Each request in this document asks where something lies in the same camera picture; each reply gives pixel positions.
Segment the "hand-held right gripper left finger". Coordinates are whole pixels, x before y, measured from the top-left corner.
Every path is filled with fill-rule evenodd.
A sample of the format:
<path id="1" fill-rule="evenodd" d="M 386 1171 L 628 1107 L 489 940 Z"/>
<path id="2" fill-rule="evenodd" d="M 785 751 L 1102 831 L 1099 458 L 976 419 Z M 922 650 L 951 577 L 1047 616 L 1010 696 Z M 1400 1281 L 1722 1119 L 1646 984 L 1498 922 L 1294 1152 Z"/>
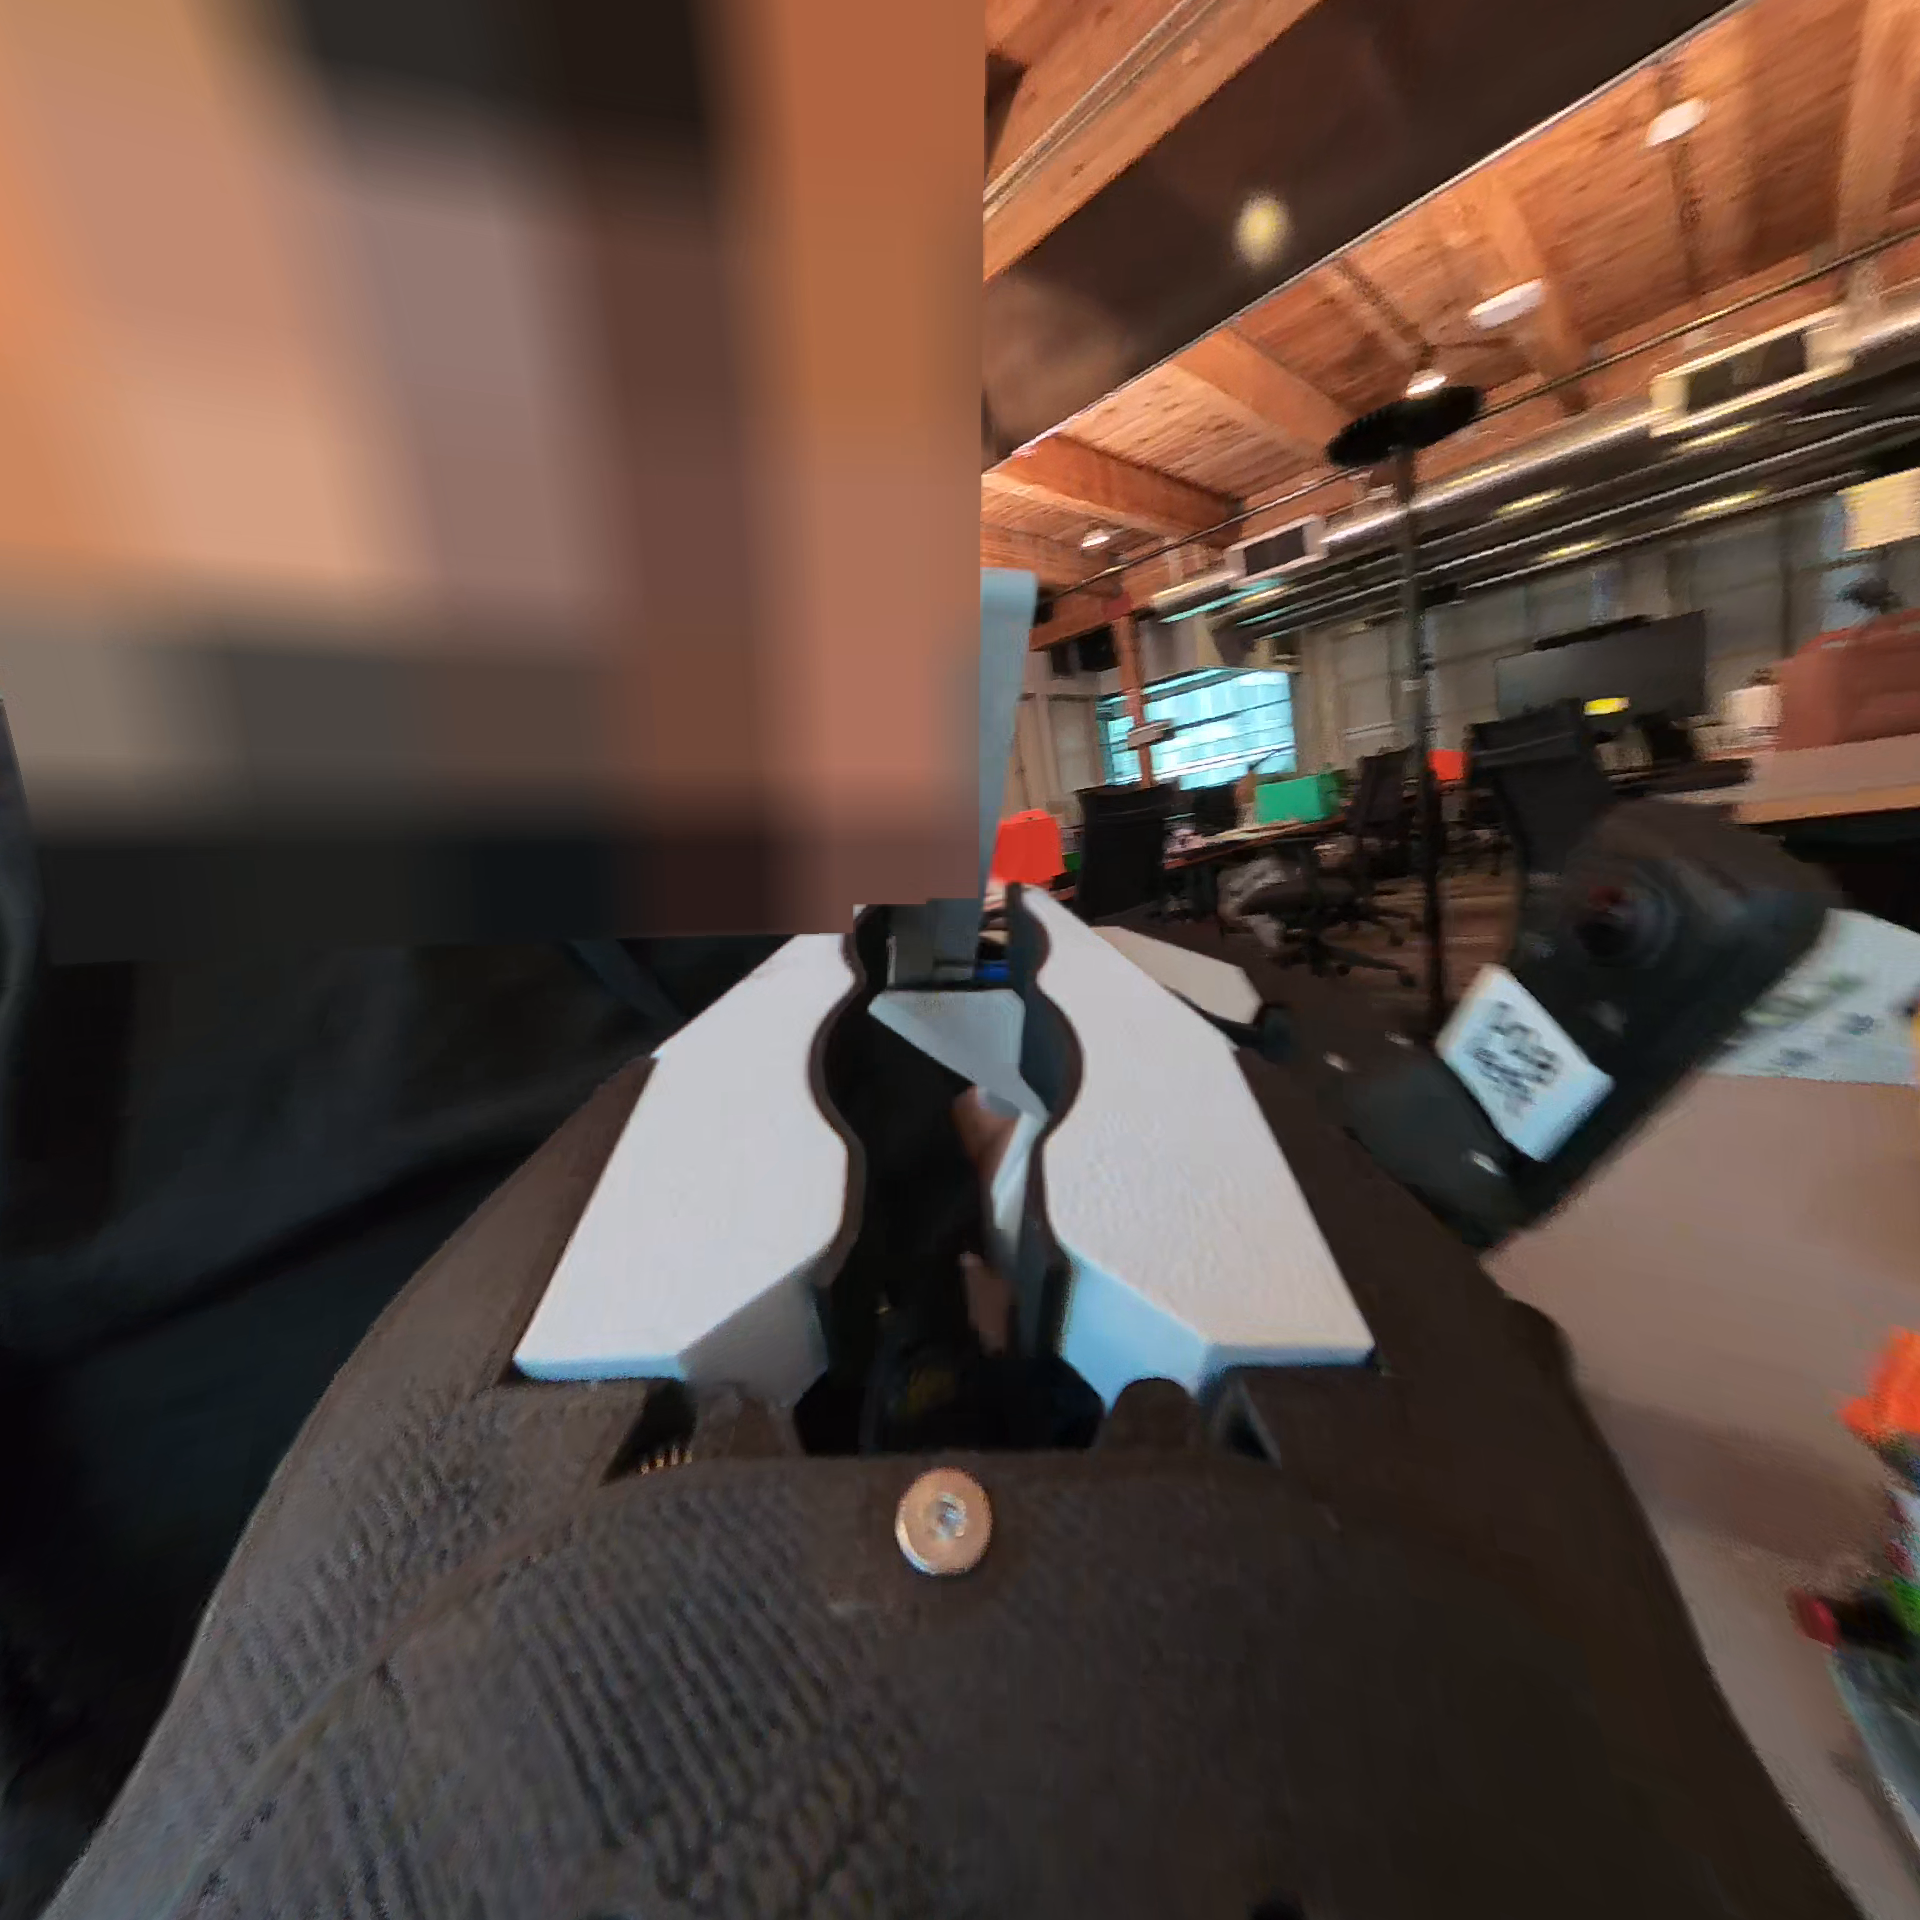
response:
<path id="1" fill-rule="evenodd" d="M 849 934 L 788 940 L 649 1059 L 520 1347 L 548 1385 L 810 1387 L 852 1154 L 816 1088 Z"/>

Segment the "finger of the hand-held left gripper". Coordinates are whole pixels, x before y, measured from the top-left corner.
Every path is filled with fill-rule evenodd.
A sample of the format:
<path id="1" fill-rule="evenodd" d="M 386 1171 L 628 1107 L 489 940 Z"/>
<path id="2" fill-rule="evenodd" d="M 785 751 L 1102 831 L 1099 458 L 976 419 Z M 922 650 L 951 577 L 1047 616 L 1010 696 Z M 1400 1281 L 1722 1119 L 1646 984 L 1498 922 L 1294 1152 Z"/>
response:
<path id="1" fill-rule="evenodd" d="M 1259 1059 L 1292 1056 L 1290 1016 L 1263 998 L 1256 980 L 1235 963 L 1132 929 L 1099 926 L 1095 934 L 1232 1044 Z"/>

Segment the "window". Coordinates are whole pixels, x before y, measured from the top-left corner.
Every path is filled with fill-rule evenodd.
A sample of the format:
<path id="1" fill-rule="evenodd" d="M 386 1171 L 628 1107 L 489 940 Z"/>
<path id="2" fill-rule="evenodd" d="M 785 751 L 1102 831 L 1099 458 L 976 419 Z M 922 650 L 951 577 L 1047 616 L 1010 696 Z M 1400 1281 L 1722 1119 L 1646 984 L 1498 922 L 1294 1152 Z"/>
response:
<path id="1" fill-rule="evenodd" d="M 1194 672 L 1144 690 L 1146 726 L 1166 729 L 1151 744 L 1158 785 L 1214 786 L 1302 771 L 1294 726 L 1294 678 L 1283 667 Z"/>

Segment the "white printed card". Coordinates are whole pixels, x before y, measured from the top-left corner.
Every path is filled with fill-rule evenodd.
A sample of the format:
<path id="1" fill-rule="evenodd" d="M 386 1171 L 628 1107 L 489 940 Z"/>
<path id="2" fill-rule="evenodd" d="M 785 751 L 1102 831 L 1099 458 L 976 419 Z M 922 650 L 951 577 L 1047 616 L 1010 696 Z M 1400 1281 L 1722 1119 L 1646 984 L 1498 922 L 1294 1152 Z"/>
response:
<path id="1" fill-rule="evenodd" d="M 1744 1016 L 1711 1072 L 1828 1086 L 1919 1086 L 1919 934 L 1855 907 Z"/>

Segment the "black tripod stand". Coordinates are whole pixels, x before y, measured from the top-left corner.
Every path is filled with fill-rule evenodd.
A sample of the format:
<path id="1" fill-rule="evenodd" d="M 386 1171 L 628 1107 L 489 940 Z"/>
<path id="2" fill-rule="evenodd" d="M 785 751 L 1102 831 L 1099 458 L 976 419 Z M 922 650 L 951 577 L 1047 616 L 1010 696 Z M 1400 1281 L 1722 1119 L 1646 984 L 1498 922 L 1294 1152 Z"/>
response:
<path id="1" fill-rule="evenodd" d="M 1417 762 L 1417 852 L 1424 907 L 1424 1025 L 1438 1041 L 1450 1016 L 1450 945 L 1443 902 L 1443 803 L 1434 771 L 1434 650 L 1424 623 L 1420 458 L 1482 417 L 1482 392 L 1443 375 L 1417 375 L 1409 392 L 1344 423 L 1327 444 L 1335 471 L 1383 468 L 1400 513 L 1400 610 L 1415 698 L 1414 748 Z"/>

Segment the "grey orange building-block robot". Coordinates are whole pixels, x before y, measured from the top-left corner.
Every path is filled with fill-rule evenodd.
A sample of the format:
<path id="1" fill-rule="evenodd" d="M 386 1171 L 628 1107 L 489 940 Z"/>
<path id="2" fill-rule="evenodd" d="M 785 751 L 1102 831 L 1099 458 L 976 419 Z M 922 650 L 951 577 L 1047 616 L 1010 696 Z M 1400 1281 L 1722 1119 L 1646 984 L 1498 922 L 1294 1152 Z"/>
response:
<path id="1" fill-rule="evenodd" d="M 1919 1334 L 1896 1330 L 1843 1426 L 1880 1465 L 1880 1559 L 1851 1592 L 1796 1592 L 1791 1619 L 1832 1679 L 1896 1817 L 1919 1836 Z"/>

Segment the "black monitor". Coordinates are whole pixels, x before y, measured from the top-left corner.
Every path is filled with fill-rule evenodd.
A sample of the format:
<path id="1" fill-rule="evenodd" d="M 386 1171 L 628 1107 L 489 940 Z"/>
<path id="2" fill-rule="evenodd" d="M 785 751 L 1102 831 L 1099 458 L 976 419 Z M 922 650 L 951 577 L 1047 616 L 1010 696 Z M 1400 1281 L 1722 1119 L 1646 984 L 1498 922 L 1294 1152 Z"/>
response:
<path id="1" fill-rule="evenodd" d="M 1574 703 L 1606 729 L 1646 715 L 1684 726 L 1707 711 L 1703 612 L 1616 624 L 1530 647 L 1495 666 L 1498 719 Z"/>

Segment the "silver ceiling duct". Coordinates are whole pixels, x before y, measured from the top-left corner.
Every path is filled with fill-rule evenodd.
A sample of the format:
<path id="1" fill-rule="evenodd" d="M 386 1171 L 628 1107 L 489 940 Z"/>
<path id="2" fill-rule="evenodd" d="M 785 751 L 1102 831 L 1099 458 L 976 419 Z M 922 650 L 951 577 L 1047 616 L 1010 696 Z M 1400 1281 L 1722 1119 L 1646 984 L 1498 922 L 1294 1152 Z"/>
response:
<path id="1" fill-rule="evenodd" d="M 1902 440 L 1912 432 L 1914 392 L 1755 411 L 1724 423 L 1695 423 L 1673 434 L 1656 434 L 1643 408 L 1611 408 L 1528 449 L 1424 480 L 1414 503 L 1422 536 L 1435 537 L 1507 518 L 1513 500 L 1523 513 L 1536 513 L 1614 483 L 1730 473 L 1784 452 L 1851 450 L 1878 434 Z"/>

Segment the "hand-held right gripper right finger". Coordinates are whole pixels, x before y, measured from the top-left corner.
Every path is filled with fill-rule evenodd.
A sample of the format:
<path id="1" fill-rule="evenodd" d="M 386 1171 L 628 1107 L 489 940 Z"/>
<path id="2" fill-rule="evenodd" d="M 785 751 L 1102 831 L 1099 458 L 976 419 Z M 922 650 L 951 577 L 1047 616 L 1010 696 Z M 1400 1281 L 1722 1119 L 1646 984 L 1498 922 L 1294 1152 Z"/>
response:
<path id="1" fill-rule="evenodd" d="M 1239 1048 L 1050 894 L 1032 986 L 1063 1019 L 1041 1094 L 1041 1200 L 1066 1267 L 1056 1352 L 1102 1400 L 1146 1382 L 1203 1402 L 1225 1375 L 1363 1364 L 1374 1334 L 1264 1121 Z"/>

